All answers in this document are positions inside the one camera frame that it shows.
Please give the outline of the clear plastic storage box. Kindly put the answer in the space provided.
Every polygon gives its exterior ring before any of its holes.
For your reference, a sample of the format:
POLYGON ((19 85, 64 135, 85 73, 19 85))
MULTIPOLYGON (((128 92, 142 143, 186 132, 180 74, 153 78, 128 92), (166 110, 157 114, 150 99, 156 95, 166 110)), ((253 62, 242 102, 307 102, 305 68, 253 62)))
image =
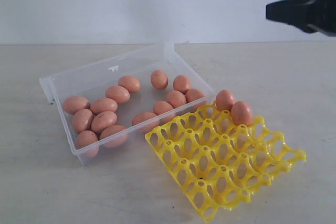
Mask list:
POLYGON ((175 51, 149 47, 41 78, 57 106, 72 153, 81 164, 125 152, 156 126, 208 103, 214 90, 175 51), (175 78, 185 76, 198 96, 155 112, 175 78))

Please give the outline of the yellow plastic egg tray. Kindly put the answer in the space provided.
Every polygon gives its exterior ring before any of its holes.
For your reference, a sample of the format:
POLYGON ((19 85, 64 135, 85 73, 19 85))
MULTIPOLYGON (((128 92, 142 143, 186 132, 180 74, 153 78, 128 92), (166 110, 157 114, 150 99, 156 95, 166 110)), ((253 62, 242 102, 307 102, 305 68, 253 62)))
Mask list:
POLYGON ((204 105, 146 133, 145 139, 205 222, 219 208, 232 210, 282 172, 306 160, 257 116, 233 123, 227 110, 204 105))

